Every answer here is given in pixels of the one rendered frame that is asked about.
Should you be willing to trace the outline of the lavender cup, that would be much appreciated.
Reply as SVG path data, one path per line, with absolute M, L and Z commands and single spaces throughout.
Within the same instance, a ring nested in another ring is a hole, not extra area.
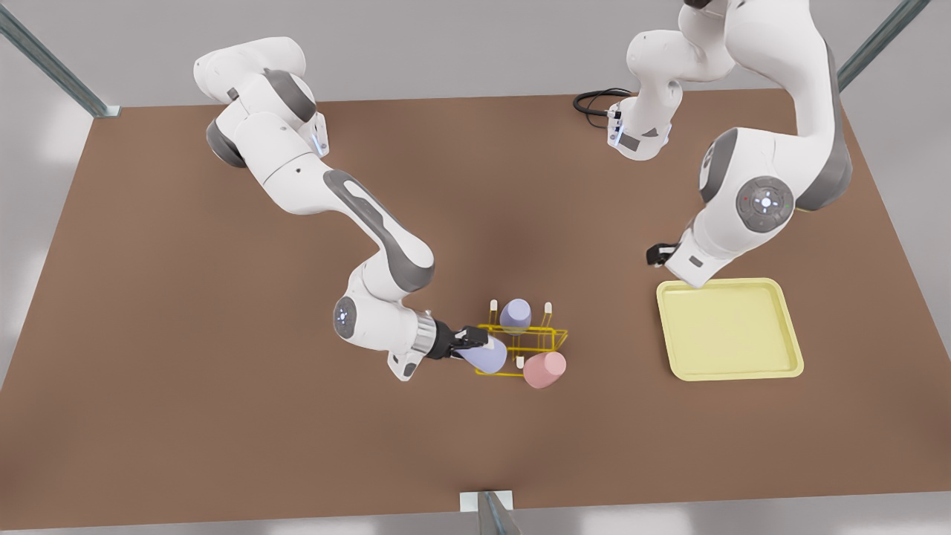
M 502 331 L 513 336 L 525 333 L 532 325 L 532 307 L 523 299 L 507 302 L 499 315 Z
M 461 348 L 456 349 L 455 352 L 480 372 L 486 374 L 499 372 L 508 358 L 506 345 L 493 336 L 489 336 L 485 345 L 478 346 L 478 348 Z

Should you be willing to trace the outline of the pink cup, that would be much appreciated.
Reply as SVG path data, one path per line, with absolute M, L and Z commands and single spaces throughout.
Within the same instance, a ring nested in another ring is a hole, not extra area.
M 524 379 L 535 389 L 553 385 L 566 372 L 566 359 L 557 351 L 534 355 L 523 368 Z

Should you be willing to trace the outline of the pale yellow square tray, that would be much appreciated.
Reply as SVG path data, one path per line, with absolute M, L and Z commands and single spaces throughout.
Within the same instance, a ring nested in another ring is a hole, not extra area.
M 663 339 L 680 380 L 794 378 L 804 359 L 784 292 L 769 278 L 656 288 Z

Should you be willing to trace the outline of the silver frame post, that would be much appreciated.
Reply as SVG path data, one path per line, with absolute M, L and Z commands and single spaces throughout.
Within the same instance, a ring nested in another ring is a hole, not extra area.
M 844 91 L 900 35 L 932 0 L 901 0 L 837 71 Z
M 513 492 L 483 490 L 459 493 L 461 512 L 478 514 L 478 535 L 521 535 L 512 516 Z
M 62 64 L 38 38 L 0 3 L 0 35 L 6 37 L 21 54 L 54 81 L 75 103 L 94 118 L 117 117 L 121 106 L 109 106 L 67 65 Z

